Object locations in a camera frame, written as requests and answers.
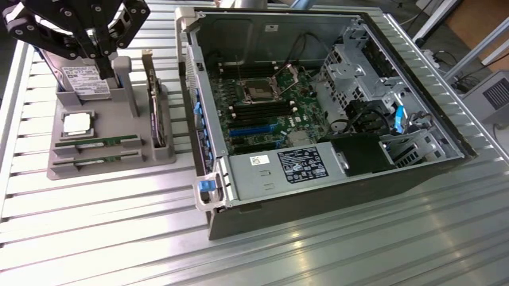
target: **slotted metal surface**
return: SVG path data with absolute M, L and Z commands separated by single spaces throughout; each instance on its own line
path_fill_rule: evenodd
M 509 81 L 501 79 L 488 90 L 483 93 L 487 97 L 493 108 L 499 110 L 509 102 Z
M 208 240 L 206 216 L 192 193 L 196 171 L 173 24 L 178 5 L 208 3 L 149 3 L 150 20 L 121 54 L 134 59 L 133 82 L 143 83 L 141 50 L 154 49 L 157 73 L 171 93 L 178 161 L 50 181 L 45 168 L 55 79 L 33 48 L 19 44 L 0 112 L 0 285 L 508 283 L 507 155 L 483 135 L 391 18 L 373 8 L 341 7 L 371 13 L 480 157 L 404 195 Z

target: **power supply label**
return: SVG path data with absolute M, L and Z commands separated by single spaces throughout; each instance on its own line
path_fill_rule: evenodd
M 278 157 L 292 184 L 329 176 L 317 147 L 280 152 Z

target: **ram module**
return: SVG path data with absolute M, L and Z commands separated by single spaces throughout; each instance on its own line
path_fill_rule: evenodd
M 106 147 L 106 146 L 117 146 L 117 145 L 121 145 L 122 140 L 135 139 L 135 138 L 138 138 L 138 135 L 126 135 L 126 136 L 117 136 L 117 137 L 109 137 L 109 138 L 75 140 L 75 141 L 55 143 L 55 147 L 75 146 L 78 149 L 87 149 L 87 148 L 97 148 L 97 147 Z
M 93 164 L 102 164 L 107 162 L 117 162 L 122 160 L 122 157 L 126 156 L 133 156 L 138 155 L 138 151 L 133 152 L 126 152 L 119 155 L 113 155 L 113 156 L 105 156 L 105 157 L 98 157 L 98 158 L 89 158 L 89 159 L 78 159 L 78 160 L 69 160 L 69 161 L 59 161 L 54 162 L 54 165 L 63 165 L 63 164 L 75 164 L 75 166 L 86 166 L 86 165 L 93 165 Z

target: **blue pcie slot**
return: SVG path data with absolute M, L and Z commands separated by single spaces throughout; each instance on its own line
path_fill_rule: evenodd
M 252 128 L 234 129 L 234 130 L 230 130 L 229 134 L 230 134 L 230 137 L 234 137 L 234 136 L 272 133 L 274 131 L 276 125 L 277 124 L 260 126 L 260 127 L 252 127 Z

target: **metal pole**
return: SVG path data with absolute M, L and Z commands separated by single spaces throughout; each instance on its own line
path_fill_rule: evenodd
M 424 38 L 427 36 L 429 31 L 433 29 L 435 25 L 440 23 L 440 20 L 443 19 L 444 15 L 447 15 L 447 13 L 449 13 L 449 10 L 456 7 L 456 3 L 459 1 L 460 0 L 445 0 L 443 2 L 437 10 L 433 12 L 431 18 L 428 19 L 427 23 L 423 25 L 423 28 L 417 32 L 415 38 L 412 39 L 413 42 L 416 42 L 417 39 Z
M 495 40 L 504 34 L 507 29 L 509 28 L 509 17 L 505 19 L 503 24 L 499 25 L 497 28 L 492 31 L 492 33 L 485 37 L 485 39 L 479 43 L 476 48 L 467 54 L 467 56 L 461 59 L 461 61 L 453 66 L 452 70 L 444 75 L 445 80 L 452 80 L 455 75 L 461 71 L 461 69 L 472 63 L 472 61 L 477 58 L 483 50 L 493 43 Z
M 493 53 L 483 60 L 483 65 L 488 66 L 496 58 L 499 58 L 500 54 L 509 48 L 509 39 L 505 41 L 504 44 L 497 47 L 497 49 L 493 51 Z
M 296 0 L 290 8 L 297 10 L 309 10 L 312 9 L 316 2 L 317 0 Z
M 236 0 L 236 8 L 268 9 L 266 0 Z

